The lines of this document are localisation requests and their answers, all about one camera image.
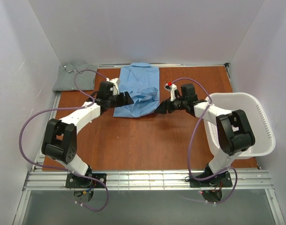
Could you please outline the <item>light blue long sleeve shirt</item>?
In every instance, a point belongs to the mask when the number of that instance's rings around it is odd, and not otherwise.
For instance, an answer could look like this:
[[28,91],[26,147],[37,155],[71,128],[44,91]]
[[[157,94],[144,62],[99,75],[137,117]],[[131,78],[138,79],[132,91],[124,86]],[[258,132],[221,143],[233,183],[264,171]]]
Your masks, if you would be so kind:
[[140,118],[152,114],[160,103],[160,72],[148,63],[132,63],[120,70],[119,90],[128,92],[133,104],[115,108],[114,117]]

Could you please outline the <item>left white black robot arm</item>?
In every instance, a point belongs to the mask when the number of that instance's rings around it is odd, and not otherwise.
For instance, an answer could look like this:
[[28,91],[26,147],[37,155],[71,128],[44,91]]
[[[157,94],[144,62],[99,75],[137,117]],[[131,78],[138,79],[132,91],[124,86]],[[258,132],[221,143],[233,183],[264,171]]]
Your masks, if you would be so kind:
[[91,168],[77,155],[77,134],[108,109],[133,104],[127,91],[119,91],[119,84],[118,78],[102,81],[96,97],[90,95],[79,109],[68,116],[49,120],[41,147],[42,154],[57,161],[70,172],[87,176]]

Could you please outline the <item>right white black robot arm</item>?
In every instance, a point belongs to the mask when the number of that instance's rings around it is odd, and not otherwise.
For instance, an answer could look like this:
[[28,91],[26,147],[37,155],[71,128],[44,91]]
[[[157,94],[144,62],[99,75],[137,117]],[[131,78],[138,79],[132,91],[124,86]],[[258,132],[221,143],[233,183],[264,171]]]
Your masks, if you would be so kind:
[[157,114],[184,110],[191,116],[215,125],[218,132],[218,153],[208,163],[204,172],[194,176],[189,172],[190,181],[204,182],[219,178],[230,169],[232,162],[256,142],[245,111],[226,110],[212,104],[212,99],[199,99],[192,83],[177,86],[171,82],[164,87],[170,98],[161,102],[155,110]]

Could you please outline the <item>folded grey long sleeve shirt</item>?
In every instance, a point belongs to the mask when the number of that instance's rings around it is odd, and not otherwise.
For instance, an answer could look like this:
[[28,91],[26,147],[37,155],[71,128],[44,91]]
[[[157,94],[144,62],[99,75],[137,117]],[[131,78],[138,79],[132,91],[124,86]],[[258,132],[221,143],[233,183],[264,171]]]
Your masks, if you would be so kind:
[[58,69],[58,77],[53,86],[52,91],[74,91],[77,90],[74,77],[77,75],[77,86],[82,91],[95,89],[95,72],[97,65],[90,65],[87,63],[68,63],[64,66],[60,65]]

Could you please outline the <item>white plastic laundry basket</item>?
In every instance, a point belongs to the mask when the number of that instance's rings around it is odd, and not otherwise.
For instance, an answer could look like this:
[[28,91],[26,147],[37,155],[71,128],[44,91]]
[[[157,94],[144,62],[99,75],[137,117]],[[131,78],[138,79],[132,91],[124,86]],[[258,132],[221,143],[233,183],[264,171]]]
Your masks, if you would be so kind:
[[241,153],[237,159],[261,157],[273,152],[276,145],[275,136],[257,98],[243,92],[213,93],[210,96],[215,106],[231,111],[241,109],[247,115],[256,142],[247,151]]

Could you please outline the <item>aluminium back frame rail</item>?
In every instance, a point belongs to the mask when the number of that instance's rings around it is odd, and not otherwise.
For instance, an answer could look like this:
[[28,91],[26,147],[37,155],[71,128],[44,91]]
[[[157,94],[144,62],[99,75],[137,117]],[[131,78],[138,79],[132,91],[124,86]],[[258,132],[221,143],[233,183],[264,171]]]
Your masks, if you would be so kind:
[[[190,64],[167,64],[167,63],[151,63],[152,67],[158,68],[191,68],[191,67],[224,67],[224,64],[214,64],[214,65],[190,65]],[[108,69],[108,68],[122,68],[128,66],[128,64],[103,64],[98,65],[98,69]]]

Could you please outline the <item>aluminium right frame rail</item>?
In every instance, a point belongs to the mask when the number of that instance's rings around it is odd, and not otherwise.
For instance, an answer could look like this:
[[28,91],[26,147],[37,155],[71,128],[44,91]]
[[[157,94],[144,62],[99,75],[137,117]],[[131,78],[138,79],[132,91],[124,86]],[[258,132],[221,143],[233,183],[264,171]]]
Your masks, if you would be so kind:
[[229,62],[225,63],[225,64],[224,64],[224,68],[225,68],[227,77],[228,77],[228,79],[229,79],[231,89],[232,89],[232,91],[233,91],[233,86],[232,86],[231,77],[230,77],[230,63],[229,63]]

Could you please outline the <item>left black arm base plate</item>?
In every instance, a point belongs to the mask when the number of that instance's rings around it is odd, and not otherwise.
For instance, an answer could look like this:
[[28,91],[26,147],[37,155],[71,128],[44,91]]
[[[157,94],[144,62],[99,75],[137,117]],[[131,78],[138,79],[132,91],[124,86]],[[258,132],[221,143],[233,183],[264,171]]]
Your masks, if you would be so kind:
[[[93,178],[102,181],[103,184],[106,184],[107,174],[106,173],[92,173]],[[103,185],[100,182],[95,180],[82,178],[76,175],[69,173],[66,178],[66,188],[103,188]]]

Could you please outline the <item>aluminium front frame rail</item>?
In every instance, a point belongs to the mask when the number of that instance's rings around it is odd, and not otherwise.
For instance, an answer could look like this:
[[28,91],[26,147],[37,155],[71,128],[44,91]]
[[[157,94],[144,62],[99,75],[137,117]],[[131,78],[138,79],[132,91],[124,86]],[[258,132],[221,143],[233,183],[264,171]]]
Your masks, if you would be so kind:
[[[105,171],[105,182],[110,191],[134,190],[188,190],[190,183],[184,179],[185,170],[155,171]],[[236,189],[273,189],[274,184],[268,171],[237,169]],[[74,178],[66,172],[30,172],[23,190],[82,190]]]

